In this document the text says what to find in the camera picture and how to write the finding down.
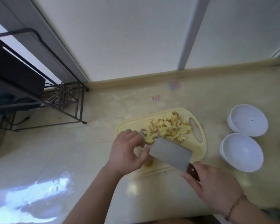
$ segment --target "beige floor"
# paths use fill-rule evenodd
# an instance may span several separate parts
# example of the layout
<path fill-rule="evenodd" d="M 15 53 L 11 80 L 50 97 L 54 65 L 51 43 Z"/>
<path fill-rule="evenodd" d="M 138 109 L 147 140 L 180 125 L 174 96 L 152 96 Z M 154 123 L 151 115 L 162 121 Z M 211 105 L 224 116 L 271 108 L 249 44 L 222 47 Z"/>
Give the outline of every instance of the beige floor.
<path fill-rule="evenodd" d="M 180 87 L 171 90 L 170 82 Z M 228 113 L 242 103 L 261 109 L 269 121 L 267 133 L 256 138 L 265 161 L 255 173 L 237 171 L 219 155 L 220 142 L 232 133 Z M 0 150 L 0 223 L 61 223 L 107 161 L 116 124 L 174 107 L 189 109 L 202 124 L 208 143 L 204 163 L 231 171 L 257 205 L 280 207 L 280 69 L 273 68 L 95 90 L 85 96 L 87 125 L 7 132 Z M 67 110 L 73 113 L 74 107 Z M 31 119 L 21 127 L 70 120 L 49 108 L 17 119 L 27 115 Z M 211 213 L 172 170 L 137 181 L 123 178 L 106 223 Z"/>

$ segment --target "cleaver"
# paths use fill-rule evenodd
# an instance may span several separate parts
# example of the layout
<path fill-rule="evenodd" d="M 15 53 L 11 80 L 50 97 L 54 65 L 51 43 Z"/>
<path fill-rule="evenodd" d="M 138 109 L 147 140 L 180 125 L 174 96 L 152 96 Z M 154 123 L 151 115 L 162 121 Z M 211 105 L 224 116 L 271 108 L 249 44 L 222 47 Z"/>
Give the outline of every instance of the cleaver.
<path fill-rule="evenodd" d="M 139 134 L 145 137 L 143 132 L 146 131 L 142 129 Z M 183 147 L 171 140 L 158 136 L 154 138 L 154 143 L 150 146 L 149 154 L 157 159 L 169 164 L 170 166 L 181 170 L 183 172 L 189 173 L 197 181 L 199 181 L 199 176 L 195 170 L 193 164 L 190 163 L 190 158 L 193 151 Z"/>

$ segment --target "metal rack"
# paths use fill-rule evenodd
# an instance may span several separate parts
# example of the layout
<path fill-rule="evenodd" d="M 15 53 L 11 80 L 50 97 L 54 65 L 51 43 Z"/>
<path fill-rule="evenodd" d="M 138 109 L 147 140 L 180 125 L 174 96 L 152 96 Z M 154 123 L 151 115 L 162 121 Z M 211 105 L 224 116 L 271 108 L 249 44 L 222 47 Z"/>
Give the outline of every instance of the metal rack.
<path fill-rule="evenodd" d="M 63 102 L 62 103 L 58 103 L 58 104 L 50 104 L 44 100 L 42 100 L 41 98 L 38 98 L 36 95 L 27 92 L 26 90 L 23 90 L 19 87 L 15 87 L 13 85 L 11 85 L 8 82 L 5 82 L 6 84 L 8 84 L 9 86 L 13 86 L 15 90 L 20 91 L 22 93 L 25 93 L 27 95 L 27 97 L 30 97 L 34 100 L 36 100 L 36 102 L 30 102 L 30 103 L 18 103 L 18 104 L 11 104 L 11 105 L 1 105 L 0 109 L 3 108 L 11 108 L 11 107 L 19 107 L 19 106 L 27 106 L 27 105 L 39 105 L 41 104 L 41 106 L 39 106 L 38 108 L 42 108 L 42 107 L 50 107 L 52 109 L 55 109 L 71 118 L 73 118 L 75 121 L 71 121 L 71 122 L 65 122 L 65 123 L 57 123 L 57 124 L 48 124 L 48 125 L 41 125 L 41 126 L 35 126 L 35 127 L 27 127 L 27 128 L 18 128 L 18 129 L 13 129 L 13 126 L 18 125 L 15 124 L 15 116 L 17 112 L 14 112 L 11 122 L 8 122 L 9 127 L 8 128 L 3 128 L 3 122 L 4 122 L 4 118 L 2 118 L 1 122 L 0 122 L 0 129 L 3 130 L 7 130 L 7 131 L 14 131 L 14 132 L 19 132 L 20 130 L 27 130 L 27 129 L 33 129 L 33 128 L 40 128 L 40 127 L 47 127 L 47 126 L 57 126 L 57 125 L 63 125 L 63 124 L 70 124 L 70 123 L 78 123 L 81 122 L 83 124 L 87 124 L 87 122 L 82 120 L 82 115 L 83 115 L 83 105 L 84 105 L 84 94 L 85 91 L 88 92 L 89 89 L 84 85 L 84 83 L 82 83 L 78 77 L 66 66 L 66 64 L 56 55 L 56 53 L 53 52 L 53 50 L 43 41 L 43 39 L 41 38 L 40 34 L 34 30 L 33 28 L 22 28 L 19 30 L 15 30 L 15 31 L 10 31 L 10 32 L 5 32 L 5 33 L 0 33 L 0 37 L 4 37 L 4 36 L 8 36 L 8 35 L 15 35 L 15 34 L 22 34 L 22 33 L 27 33 L 27 32 L 32 32 L 34 33 L 38 40 L 40 41 L 40 43 L 55 57 L 55 59 L 77 80 L 76 82 L 71 82 L 71 83 L 64 83 L 64 84 L 57 84 L 56 82 L 54 82 L 52 79 L 50 79 L 48 76 L 46 76 L 44 73 L 42 73 L 39 69 L 37 69 L 34 65 L 32 65 L 29 61 L 27 61 L 25 58 L 23 58 L 21 55 L 19 55 L 15 50 L 13 50 L 11 47 L 9 47 L 7 44 L 5 44 L 2 40 L 0 40 L 0 45 L 2 45 L 3 47 L 5 47 L 8 51 L 10 51 L 13 55 L 15 55 L 16 57 L 18 57 L 20 60 L 22 60 L 25 64 L 27 64 L 29 67 L 31 67 L 34 71 L 36 71 L 37 73 L 39 73 L 41 76 L 43 76 L 45 79 L 47 79 L 48 81 L 50 81 L 52 83 L 52 85 L 50 86 L 45 86 L 44 88 L 49 88 L 49 87 L 56 87 L 58 89 L 60 89 L 60 91 L 63 92 Z M 76 87 L 72 88 L 73 90 L 78 90 L 78 96 L 75 97 L 73 94 L 69 93 L 65 87 L 63 87 L 64 85 L 71 85 L 71 84 L 77 84 Z M 64 98 L 65 95 L 68 95 L 69 97 L 73 98 L 74 101 L 69 101 L 69 102 L 65 102 Z M 65 112 L 64 110 L 62 110 L 61 105 L 67 105 L 67 104 L 76 104 L 75 107 L 75 115 L 71 115 L 67 112 Z M 78 117 L 78 109 L 80 106 L 80 115 Z"/>

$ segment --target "wooden knife handle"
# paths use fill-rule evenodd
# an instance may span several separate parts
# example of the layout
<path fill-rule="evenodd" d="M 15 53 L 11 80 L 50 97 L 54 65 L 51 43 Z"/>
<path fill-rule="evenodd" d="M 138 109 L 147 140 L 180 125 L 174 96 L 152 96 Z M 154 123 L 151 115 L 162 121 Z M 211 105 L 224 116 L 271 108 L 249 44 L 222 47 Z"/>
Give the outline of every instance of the wooden knife handle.
<path fill-rule="evenodd" d="M 200 181 L 197 171 L 195 170 L 193 164 L 189 163 L 187 168 L 187 173 L 189 173 L 197 181 Z"/>

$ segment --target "baseboard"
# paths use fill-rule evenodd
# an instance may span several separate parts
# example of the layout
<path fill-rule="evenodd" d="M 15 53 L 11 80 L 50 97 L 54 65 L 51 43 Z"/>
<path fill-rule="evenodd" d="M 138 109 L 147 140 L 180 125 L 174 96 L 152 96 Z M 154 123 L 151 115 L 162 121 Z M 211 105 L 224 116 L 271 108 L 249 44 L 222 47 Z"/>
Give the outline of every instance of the baseboard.
<path fill-rule="evenodd" d="M 161 80 L 168 80 L 168 79 L 178 79 L 178 78 L 196 76 L 196 75 L 233 73 L 238 71 L 252 70 L 252 69 L 270 67 L 270 66 L 280 66 L 280 57 L 269 58 L 266 60 L 243 63 L 243 64 L 190 68 L 190 69 L 185 69 L 180 71 L 176 70 L 176 71 L 138 75 L 138 76 L 132 76 L 126 78 L 119 78 L 119 79 L 88 82 L 86 83 L 86 85 L 88 85 L 90 89 L 95 90 L 95 89 L 108 88 L 114 86 L 124 86 L 124 85 L 161 81 Z"/>

